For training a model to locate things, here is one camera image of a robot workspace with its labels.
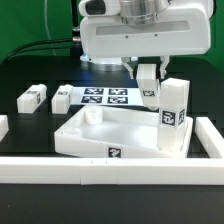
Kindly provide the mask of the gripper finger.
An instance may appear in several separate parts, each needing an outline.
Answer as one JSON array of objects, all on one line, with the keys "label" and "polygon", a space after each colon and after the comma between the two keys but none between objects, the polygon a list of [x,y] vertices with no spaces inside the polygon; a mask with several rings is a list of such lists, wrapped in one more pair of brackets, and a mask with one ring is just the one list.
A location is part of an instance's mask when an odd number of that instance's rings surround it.
[{"label": "gripper finger", "polygon": [[167,74],[166,68],[170,62],[170,57],[169,56],[161,56],[160,61],[161,61],[161,64],[159,67],[160,78],[164,79]]},{"label": "gripper finger", "polygon": [[137,66],[138,59],[135,57],[122,57],[121,58],[122,65],[129,72],[130,78],[134,78],[135,68]]}]

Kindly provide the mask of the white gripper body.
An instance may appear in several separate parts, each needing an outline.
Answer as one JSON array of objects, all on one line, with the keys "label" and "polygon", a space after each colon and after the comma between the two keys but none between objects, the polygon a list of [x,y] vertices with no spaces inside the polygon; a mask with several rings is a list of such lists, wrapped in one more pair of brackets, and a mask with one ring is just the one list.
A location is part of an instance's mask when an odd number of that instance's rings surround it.
[{"label": "white gripper body", "polygon": [[212,0],[81,0],[80,35],[91,58],[204,54]]}]

